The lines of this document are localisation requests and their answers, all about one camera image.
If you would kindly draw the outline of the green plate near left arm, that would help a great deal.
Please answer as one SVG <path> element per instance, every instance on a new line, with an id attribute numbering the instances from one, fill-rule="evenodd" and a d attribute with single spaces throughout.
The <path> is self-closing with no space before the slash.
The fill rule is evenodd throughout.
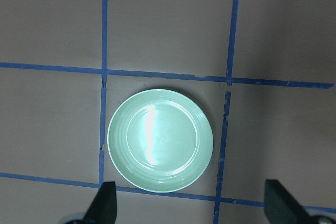
<path id="1" fill-rule="evenodd" d="M 213 132 L 193 100 L 172 90 L 151 89 L 116 109 L 107 146 L 116 170 L 130 184 L 170 193 L 203 175 L 212 157 Z"/>

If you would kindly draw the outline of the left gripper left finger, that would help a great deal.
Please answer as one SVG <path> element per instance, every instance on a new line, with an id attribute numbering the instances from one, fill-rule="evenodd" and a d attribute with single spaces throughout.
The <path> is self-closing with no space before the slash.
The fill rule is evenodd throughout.
<path id="1" fill-rule="evenodd" d="M 113 224 L 117 219 L 115 182 L 104 182 L 83 217 L 84 223 Z"/>

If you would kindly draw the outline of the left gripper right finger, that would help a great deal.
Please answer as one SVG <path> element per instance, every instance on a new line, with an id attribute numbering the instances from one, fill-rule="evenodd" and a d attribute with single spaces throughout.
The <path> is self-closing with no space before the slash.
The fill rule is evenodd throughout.
<path id="1" fill-rule="evenodd" d="M 264 213 L 271 224 L 317 223 L 276 179 L 265 180 Z"/>

